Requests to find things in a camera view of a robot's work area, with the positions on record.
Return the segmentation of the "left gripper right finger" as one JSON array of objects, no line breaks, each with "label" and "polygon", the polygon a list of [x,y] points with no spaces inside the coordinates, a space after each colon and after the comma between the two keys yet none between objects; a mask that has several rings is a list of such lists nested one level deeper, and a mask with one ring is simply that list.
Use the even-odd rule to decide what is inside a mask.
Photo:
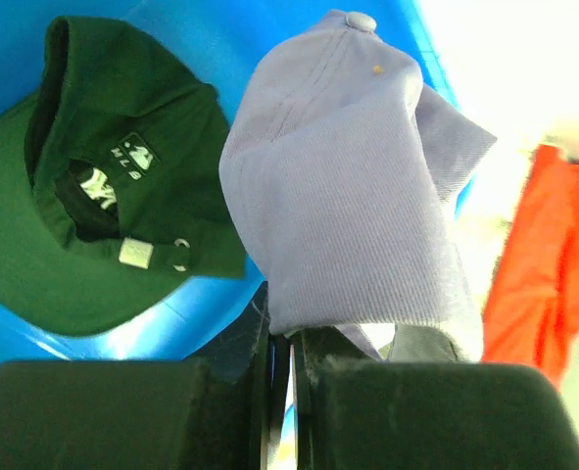
[{"label": "left gripper right finger", "polygon": [[292,346],[302,469],[579,469],[562,401],[532,368],[377,361],[333,328]]}]

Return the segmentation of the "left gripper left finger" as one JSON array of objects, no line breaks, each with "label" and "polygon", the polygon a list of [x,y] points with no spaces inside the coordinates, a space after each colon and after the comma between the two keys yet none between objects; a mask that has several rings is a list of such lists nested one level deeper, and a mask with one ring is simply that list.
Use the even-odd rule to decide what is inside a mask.
[{"label": "left gripper left finger", "polygon": [[263,469],[265,288],[177,361],[0,365],[0,469]]}]

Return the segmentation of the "red cloth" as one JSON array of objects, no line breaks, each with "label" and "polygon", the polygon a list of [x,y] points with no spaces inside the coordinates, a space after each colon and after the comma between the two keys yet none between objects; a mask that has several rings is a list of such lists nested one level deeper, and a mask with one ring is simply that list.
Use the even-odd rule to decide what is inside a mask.
[{"label": "red cloth", "polygon": [[483,309],[485,362],[538,369],[558,387],[579,334],[579,163],[535,152]]}]

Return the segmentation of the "purple cap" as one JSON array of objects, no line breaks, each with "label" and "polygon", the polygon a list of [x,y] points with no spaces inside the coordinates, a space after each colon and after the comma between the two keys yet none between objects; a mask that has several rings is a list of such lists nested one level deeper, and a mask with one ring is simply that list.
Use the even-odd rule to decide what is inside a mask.
[{"label": "purple cap", "polygon": [[367,14],[331,11],[266,54],[219,178],[267,281],[272,333],[385,323],[395,359],[479,360],[482,320],[452,225],[495,141]]}]

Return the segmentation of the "dark green cap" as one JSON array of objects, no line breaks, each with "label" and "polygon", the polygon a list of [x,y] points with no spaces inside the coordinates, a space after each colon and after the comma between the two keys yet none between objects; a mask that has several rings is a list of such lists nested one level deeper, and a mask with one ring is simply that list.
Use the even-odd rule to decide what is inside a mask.
[{"label": "dark green cap", "polygon": [[151,35],[59,17],[39,89],[0,117],[0,304],[108,331],[192,276],[243,277],[218,178],[216,90]]}]

